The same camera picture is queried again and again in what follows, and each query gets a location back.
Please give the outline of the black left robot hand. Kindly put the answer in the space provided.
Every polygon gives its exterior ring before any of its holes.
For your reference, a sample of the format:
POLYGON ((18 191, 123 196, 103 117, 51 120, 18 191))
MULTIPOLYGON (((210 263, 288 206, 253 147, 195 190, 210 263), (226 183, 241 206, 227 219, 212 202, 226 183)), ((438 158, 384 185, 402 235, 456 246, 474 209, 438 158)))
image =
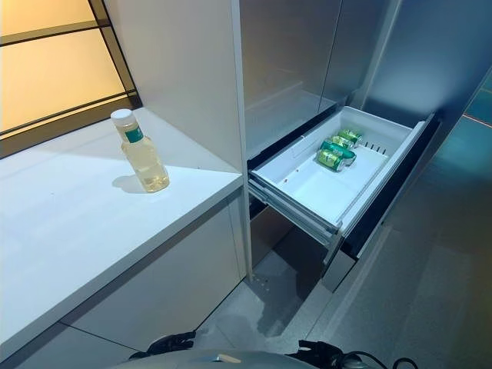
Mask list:
POLYGON ((194 346, 195 338, 196 331, 171 334, 161 337, 150 344, 147 349, 147 353, 150 355, 157 355, 168 352, 188 350, 194 346))

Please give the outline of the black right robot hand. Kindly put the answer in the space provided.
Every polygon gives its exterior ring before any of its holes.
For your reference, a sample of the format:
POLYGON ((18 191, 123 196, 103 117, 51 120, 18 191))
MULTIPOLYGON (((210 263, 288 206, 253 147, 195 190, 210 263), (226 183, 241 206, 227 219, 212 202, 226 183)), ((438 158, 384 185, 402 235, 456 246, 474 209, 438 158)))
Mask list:
POLYGON ((344 368, 343 351, 323 341, 298 341, 298 350, 288 357, 303 361, 317 368, 344 368))

